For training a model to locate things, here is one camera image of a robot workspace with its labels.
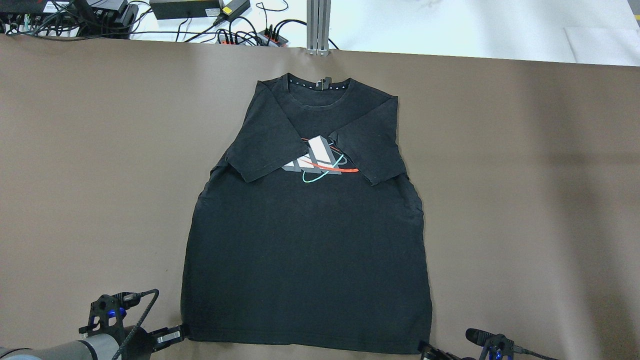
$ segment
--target black t-shirt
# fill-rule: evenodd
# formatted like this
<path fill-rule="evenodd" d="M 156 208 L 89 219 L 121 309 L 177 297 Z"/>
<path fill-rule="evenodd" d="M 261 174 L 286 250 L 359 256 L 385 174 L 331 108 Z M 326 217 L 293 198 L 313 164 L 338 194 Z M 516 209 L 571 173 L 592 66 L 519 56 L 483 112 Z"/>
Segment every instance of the black t-shirt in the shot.
<path fill-rule="evenodd" d="M 431 300 L 397 97 L 259 81 L 198 197 L 184 263 L 191 340 L 415 354 Z"/>

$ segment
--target robotic arm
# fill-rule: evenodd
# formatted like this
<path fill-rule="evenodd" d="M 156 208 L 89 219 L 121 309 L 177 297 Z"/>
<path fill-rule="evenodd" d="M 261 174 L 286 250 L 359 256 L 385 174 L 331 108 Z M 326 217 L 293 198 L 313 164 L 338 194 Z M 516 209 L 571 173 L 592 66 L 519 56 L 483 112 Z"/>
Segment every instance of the robotic arm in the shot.
<path fill-rule="evenodd" d="M 154 294 L 138 323 L 124 327 L 127 310 L 140 303 L 144 296 Z M 140 327 L 156 301 L 157 289 L 143 293 L 123 292 L 102 295 L 91 303 L 87 326 L 79 329 L 82 339 L 43 350 L 0 347 L 2 360 L 149 360 L 160 351 L 185 338 L 182 325 L 147 332 Z"/>

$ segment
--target metal post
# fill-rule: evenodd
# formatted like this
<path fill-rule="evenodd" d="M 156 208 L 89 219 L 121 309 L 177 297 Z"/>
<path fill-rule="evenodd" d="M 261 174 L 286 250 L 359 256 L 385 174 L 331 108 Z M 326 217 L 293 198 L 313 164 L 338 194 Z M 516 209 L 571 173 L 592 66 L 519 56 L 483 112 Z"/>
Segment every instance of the metal post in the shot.
<path fill-rule="evenodd" d="M 329 55 L 331 0 L 307 0 L 307 50 L 311 55 Z"/>

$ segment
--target black box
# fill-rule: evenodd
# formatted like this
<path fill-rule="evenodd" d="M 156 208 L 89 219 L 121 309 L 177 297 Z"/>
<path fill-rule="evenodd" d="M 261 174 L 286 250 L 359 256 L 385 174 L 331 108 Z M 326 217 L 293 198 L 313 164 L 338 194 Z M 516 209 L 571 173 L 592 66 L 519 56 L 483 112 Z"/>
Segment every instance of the black box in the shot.
<path fill-rule="evenodd" d="M 151 0 L 156 19 L 184 19 L 187 17 L 217 17 L 222 0 Z"/>

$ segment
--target white label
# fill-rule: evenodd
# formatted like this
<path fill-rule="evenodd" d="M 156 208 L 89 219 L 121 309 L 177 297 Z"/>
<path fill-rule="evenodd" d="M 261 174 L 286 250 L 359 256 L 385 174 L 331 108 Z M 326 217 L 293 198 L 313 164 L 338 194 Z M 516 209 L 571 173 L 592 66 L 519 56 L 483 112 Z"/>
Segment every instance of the white label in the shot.
<path fill-rule="evenodd" d="M 67 5 L 69 5 L 69 2 L 68 1 L 56 1 L 56 4 L 52 3 L 51 1 L 48 1 L 47 4 L 44 6 L 44 10 L 42 10 L 42 12 L 44 12 L 44 13 L 57 13 L 62 8 L 66 8 Z"/>
<path fill-rule="evenodd" d="M 220 15 L 220 9 L 205 9 L 204 12 L 207 13 L 207 16 L 218 16 L 218 15 Z"/>

